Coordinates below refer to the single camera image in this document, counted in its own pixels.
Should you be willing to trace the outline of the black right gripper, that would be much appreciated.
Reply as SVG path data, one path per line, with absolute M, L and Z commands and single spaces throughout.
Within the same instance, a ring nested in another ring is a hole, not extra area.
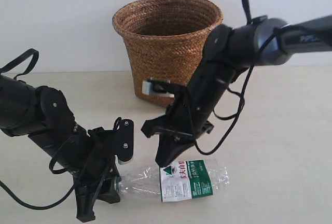
M 144 122 L 141 131 L 146 137 L 159 136 L 155 158 L 159 167 L 168 166 L 195 140 L 211 133 L 214 125 L 208 118 L 213 109 L 213 99 L 180 99 L 168 106 L 165 114 Z

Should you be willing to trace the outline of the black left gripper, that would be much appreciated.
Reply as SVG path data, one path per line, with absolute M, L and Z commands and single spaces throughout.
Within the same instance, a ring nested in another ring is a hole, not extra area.
M 112 129 L 98 127 L 86 130 L 80 125 L 60 125 L 51 131 L 54 151 L 51 155 L 51 172 L 55 175 L 70 173 L 76 187 L 78 220 L 95 220 L 93 206 L 96 187 L 109 173 L 111 159 L 117 155 L 119 124 Z M 106 203 L 120 202 L 117 185 L 120 177 L 106 179 L 98 199 Z

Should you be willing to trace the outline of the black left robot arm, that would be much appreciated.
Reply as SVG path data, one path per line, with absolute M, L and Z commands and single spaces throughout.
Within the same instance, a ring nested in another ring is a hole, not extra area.
M 1 131 L 10 137 L 27 136 L 51 157 L 51 173 L 72 175 L 70 193 L 75 194 L 81 222 L 95 220 L 96 200 L 120 201 L 110 144 L 114 131 L 80 126 L 62 91 L 1 76 Z

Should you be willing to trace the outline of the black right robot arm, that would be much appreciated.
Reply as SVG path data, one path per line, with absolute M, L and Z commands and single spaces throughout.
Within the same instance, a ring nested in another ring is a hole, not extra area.
M 146 120 L 141 128 L 146 137 L 159 135 L 155 161 L 168 166 L 180 154 L 197 145 L 209 133 L 208 118 L 231 83 L 256 66 L 285 64 L 295 53 L 331 51 L 331 16 L 298 24 L 261 16 L 239 28 L 224 24 L 208 36 L 202 59 L 185 86 L 166 80 L 142 83 L 146 95 L 174 97 L 164 115 Z

